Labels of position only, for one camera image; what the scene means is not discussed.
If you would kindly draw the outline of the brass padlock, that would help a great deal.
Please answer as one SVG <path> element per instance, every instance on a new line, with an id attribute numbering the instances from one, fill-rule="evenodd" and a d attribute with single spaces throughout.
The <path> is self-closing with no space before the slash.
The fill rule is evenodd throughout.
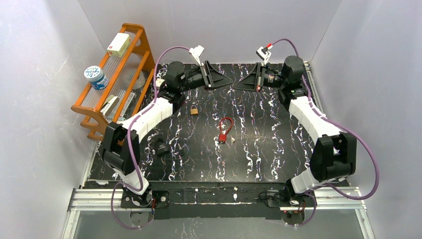
<path id="1" fill-rule="evenodd" d="M 191 113 L 192 116 L 198 115 L 199 114 L 198 107 L 195 106 L 195 105 L 192 105 L 191 108 L 190 108 L 190 113 Z"/>

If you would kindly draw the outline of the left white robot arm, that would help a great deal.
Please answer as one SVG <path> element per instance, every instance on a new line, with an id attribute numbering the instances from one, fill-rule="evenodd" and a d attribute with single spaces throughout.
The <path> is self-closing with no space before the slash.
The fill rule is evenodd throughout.
<path id="1" fill-rule="evenodd" d="M 142 139 L 180 109 L 186 100 L 185 92 L 201 87 L 214 90 L 234 82 L 209 61 L 191 70 L 186 70 L 184 63 L 174 61 L 167 66 L 162 80 L 156 100 L 121 123 L 109 123 L 99 147 L 101 160 L 120 176 L 129 199 L 141 207 L 151 206 L 154 201 L 149 182 L 139 168 Z"/>

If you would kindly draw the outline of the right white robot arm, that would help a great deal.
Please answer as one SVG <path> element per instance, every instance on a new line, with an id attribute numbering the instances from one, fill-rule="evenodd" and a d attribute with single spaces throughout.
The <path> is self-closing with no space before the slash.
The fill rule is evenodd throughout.
<path id="1" fill-rule="evenodd" d="M 235 90 L 255 92 L 263 87 L 277 89 L 280 103 L 302 124 L 315 144 L 309 167 L 271 196 L 286 203 L 299 200 L 307 191 L 352 175 L 356 170 L 356 137 L 324 120 L 321 111 L 308 98 L 309 92 L 303 84 L 305 72 L 302 58 L 293 55 L 285 59 L 279 72 L 257 63 L 249 75 L 233 86 Z"/>

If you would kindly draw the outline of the black padlock key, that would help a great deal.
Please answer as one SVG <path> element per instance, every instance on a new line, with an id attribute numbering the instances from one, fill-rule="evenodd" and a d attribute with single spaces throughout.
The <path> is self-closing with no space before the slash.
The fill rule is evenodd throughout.
<path id="1" fill-rule="evenodd" d="M 183 146 L 181 146 L 179 143 L 177 143 L 177 147 L 178 147 L 178 154 L 179 154 L 180 156 L 185 155 L 185 150 L 184 150 L 184 147 L 183 147 Z"/>

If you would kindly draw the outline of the small white cardboard box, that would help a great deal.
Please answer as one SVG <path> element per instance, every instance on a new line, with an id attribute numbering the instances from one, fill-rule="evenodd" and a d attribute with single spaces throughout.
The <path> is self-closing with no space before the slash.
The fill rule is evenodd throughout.
<path id="1" fill-rule="evenodd" d="M 155 85 L 156 85 L 157 89 L 160 89 L 161 85 L 162 85 L 164 82 L 165 82 L 165 80 L 164 80 L 164 79 L 157 78 L 157 79 L 156 79 L 156 81 L 155 81 Z"/>

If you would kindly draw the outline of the clear glass bowl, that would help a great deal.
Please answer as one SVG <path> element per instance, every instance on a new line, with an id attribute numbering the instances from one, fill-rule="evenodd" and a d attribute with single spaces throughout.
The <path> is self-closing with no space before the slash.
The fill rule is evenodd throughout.
<path id="1" fill-rule="evenodd" d="M 146 79 L 145 79 L 144 73 L 141 71 L 132 89 L 137 90 L 137 89 L 142 88 L 145 85 L 145 82 L 146 82 Z"/>

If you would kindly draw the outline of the orange wooden shelf rack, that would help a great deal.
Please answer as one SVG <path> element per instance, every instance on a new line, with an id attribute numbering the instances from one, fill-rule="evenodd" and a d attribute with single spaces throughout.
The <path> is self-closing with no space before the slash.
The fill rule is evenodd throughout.
<path id="1" fill-rule="evenodd" d="M 155 60 L 145 28 L 140 24 L 124 23 L 120 32 L 129 34 L 131 38 L 130 45 L 123 56 L 110 56 L 106 53 L 99 63 L 99 67 L 109 80 L 108 85 L 105 89 L 95 90 L 90 83 L 87 83 L 71 106 L 72 111 L 84 116 L 81 126 L 89 129 L 88 138 L 95 141 L 102 141 L 106 126 L 110 122 L 117 122 L 122 116 L 123 108 L 134 90 L 136 81 L 144 73 L 148 73 L 146 82 L 141 87 L 141 93 L 133 99 L 134 109 L 128 114 L 131 117 L 139 112 L 154 76 Z M 106 117 L 101 113 L 101 108 L 110 95 L 117 96 L 119 101 Z"/>

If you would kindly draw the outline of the white green box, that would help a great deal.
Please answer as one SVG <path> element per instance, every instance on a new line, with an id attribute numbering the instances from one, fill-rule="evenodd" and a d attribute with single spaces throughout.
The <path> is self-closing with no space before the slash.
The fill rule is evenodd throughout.
<path id="1" fill-rule="evenodd" d="M 107 48 L 109 56 L 122 57 L 131 43 L 130 35 L 127 33 L 117 33 Z"/>

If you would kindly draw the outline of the white stapler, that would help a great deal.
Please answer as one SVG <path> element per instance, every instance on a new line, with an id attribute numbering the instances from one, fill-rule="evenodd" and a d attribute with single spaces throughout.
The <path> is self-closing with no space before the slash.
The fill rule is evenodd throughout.
<path id="1" fill-rule="evenodd" d="M 106 118 L 108 117 L 117 103 L 119 102 L 119 97 L 115 95 L 110 95 L 107 97 L 105 103 L 103 104 L 100 112 L 103 114 L 103 116 Z"/>

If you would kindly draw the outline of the black padlock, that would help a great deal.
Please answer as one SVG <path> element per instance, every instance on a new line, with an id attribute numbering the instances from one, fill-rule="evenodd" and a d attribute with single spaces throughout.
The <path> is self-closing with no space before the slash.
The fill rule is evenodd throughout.
<path id="1" fill-rule="evenodd" d="M 162 156 L 170 153 L 170 149 L 169 149 L 167 143 L 162 138 L 157 138 L 155 140 L 155 149 L 156 149 L 156 155 L 158 157 L 162 157 Z"/>

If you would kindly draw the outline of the blue white round jar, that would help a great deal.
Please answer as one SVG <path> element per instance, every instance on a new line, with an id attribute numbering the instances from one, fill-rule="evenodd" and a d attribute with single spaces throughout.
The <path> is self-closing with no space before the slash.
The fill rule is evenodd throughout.
<path id="1" fill-rule="evenodd" d="M 108 78 L 100 66 L 90 66 L 84 71 L 84 77 L 95 90 L 103 90 L 108 85 Z"/>

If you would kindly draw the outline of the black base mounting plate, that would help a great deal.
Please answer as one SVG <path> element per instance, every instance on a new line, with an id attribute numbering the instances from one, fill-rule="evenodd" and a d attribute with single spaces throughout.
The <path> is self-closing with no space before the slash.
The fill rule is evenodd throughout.
<path id="1" fill-rule="evenodd" d="M 263 188 L 186 188 L 151 190 L 140 196 L 125 190 L 121 207 L 146 208 L 158 220 L 179 218 L 305 217 L 315 202 L 309 196 L 284 198 L 281 190 Z"/>

